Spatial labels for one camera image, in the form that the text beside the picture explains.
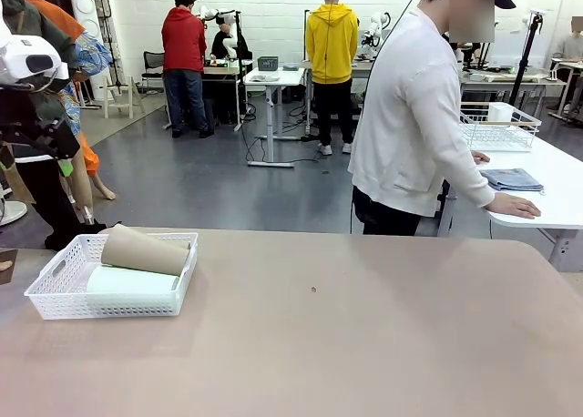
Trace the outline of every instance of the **red jacket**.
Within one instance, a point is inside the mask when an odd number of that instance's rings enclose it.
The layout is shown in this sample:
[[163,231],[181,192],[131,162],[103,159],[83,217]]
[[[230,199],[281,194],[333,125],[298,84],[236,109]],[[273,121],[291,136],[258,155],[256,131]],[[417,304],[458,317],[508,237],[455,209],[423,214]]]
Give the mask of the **red jacket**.
[[177,7],[170,10],[162,27],[164,69],[204,71],[207,43],[204,25],[195,15]]

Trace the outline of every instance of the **white wire basket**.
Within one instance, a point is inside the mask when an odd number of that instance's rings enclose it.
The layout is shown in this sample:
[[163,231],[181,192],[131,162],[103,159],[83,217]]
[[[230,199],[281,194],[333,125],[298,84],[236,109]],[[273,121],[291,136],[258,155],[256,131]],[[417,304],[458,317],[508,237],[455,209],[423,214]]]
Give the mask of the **white wire basket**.
[[169,317],[180,314],[197,262],[197,233],[150,233],[169,242],[190,244],[190,253],[176,289],[156,294],[91,294],[87,282],[101,265],[108,235],[78,236],[43,268],[26,290],[45,320],[102,319],[107,317]]
[[496,104],[511,110],[511,118],[492,121],[492,103],[462,103],[460,126],[468,146],[479,151],[531,151],[542,121],[506,103]]

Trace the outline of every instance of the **man in yellow hoodie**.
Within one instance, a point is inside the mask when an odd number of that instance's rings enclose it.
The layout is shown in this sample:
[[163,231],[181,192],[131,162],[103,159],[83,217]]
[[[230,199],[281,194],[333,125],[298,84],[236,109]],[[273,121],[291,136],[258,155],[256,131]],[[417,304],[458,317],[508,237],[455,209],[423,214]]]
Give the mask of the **man in yellow hoodie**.
[[313,65],[314,96],[320,128],[320,152],[332,154],[330,116],[338,113],[343,132],[343,153],[353,150],[351,88],[352,62],[358,45],[356,13],[340,0],[324,0],[324,5],[308,19],[306,47]]

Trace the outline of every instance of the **orange fabric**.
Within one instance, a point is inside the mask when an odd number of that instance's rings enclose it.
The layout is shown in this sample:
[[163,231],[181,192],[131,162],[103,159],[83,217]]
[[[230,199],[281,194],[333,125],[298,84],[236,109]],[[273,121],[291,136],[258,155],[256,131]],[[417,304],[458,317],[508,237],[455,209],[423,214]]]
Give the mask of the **orange fabric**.
[[50,19],[54,25],[64,31],[73,41],[77,41],[81,34],[85,32],[85,28],[58,5],[53,5],[45,0],[26,1],[31,5],[35,5],[41,14]]
[[93,177],[97,174],[99,170],[99,156],[94,153],[91,149],[85,135],[83,132],[79,134],[81,136],[81,148],[83,149],[83,159],[85,160],[85,168],[89,176]]

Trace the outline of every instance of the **blue jeans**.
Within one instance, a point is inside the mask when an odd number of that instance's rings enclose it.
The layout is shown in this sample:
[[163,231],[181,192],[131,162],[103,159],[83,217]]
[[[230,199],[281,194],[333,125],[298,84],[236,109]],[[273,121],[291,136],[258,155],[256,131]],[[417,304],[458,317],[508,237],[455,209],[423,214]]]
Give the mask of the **blue jeans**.
[[208,130],[209,125],[202,101],[202,77],[200,73],[188,69],[169,69],[164,71],[164,86],[172,130],[181,130],[183,113],[189,111],[190,127]]

